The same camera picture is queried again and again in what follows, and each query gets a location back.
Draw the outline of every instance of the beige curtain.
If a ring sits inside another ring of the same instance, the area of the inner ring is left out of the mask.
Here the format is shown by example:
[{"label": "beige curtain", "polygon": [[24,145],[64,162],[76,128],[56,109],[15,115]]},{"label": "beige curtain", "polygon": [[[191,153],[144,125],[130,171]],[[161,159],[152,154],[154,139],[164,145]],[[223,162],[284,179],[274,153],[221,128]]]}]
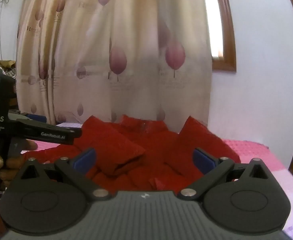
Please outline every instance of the beige curtain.
[{"label": "beige curtain", "polygon": [[207,124],[212,58],[204,0],[25,0],[17,51],[23,112],[48,122],[122,114]]}]

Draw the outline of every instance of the pink bedsheet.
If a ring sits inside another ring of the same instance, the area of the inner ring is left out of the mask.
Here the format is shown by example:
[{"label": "pink bedsheet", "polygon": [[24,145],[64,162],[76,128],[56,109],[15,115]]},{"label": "pink bedsheet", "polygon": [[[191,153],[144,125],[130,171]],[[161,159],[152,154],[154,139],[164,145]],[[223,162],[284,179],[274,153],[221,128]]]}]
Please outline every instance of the pink bedsheet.
[{"label": "pink bedsheet", "polygon": [[[61,126],[79,127],[79,124],[63,124]],[[250,141],[224,140],[239,156],[242,163],[249,163],[252,158],[264,161],[275,176],[291,202],[291,212],[284,226],[284,231],[293,239],[293,175],[270,152],[268,147]],[[56,147],[58,144],[37,142],[38,150]]]}]

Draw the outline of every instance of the blue gripper pad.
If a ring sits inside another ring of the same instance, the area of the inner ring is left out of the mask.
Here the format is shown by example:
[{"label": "blue gripper pad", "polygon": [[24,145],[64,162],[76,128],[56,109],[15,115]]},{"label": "blue gripper pad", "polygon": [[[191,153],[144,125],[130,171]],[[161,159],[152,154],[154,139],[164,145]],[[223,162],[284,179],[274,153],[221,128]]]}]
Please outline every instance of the blue gripper pad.
[{"label": "blue gripper pad", "polygon": [[193,151],[193,164],[205,175],[218,166],[219,160],[197,148]]},{"label": "blue gripper pad", "polygon": [[43,115],[37,115],[37,114],[26,114],[26,117],[38,121],[38,122],[46,122],[46,117]]},{"label": "blue gripper pad", "polygon": [[81,174],[86,174],[96,162],[96,153],[93,148],[88,148],[78,156],[74,157],[69,164]]}]

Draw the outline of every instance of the hand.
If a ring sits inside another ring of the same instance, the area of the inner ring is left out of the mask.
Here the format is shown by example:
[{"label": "hand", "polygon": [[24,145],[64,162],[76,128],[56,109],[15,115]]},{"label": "hand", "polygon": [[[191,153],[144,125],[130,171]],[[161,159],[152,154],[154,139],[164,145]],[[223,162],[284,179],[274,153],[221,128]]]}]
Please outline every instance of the hand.
[{"label": "hand", "polygon": [[[27,140],[27,151],[34,151],[38,148],[38,145],[34,141]],[[11,180],[16,176],[19,169],[24,164],[24,156],[8,158],[6,161],[6,169],[0,170],[0,179],[3,180],[5,187],[8,187]],[[0,156],[0,168],[3,167],[3,159]]]}]

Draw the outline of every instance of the window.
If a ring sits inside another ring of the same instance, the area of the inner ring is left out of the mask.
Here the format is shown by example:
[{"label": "window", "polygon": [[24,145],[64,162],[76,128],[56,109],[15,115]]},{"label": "window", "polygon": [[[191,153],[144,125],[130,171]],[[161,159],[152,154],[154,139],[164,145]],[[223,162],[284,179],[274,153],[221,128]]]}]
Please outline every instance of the window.
[{"label": "window", "polygon": [[205,0],[213,70],[236,71],[234,29],[229,0]]}]

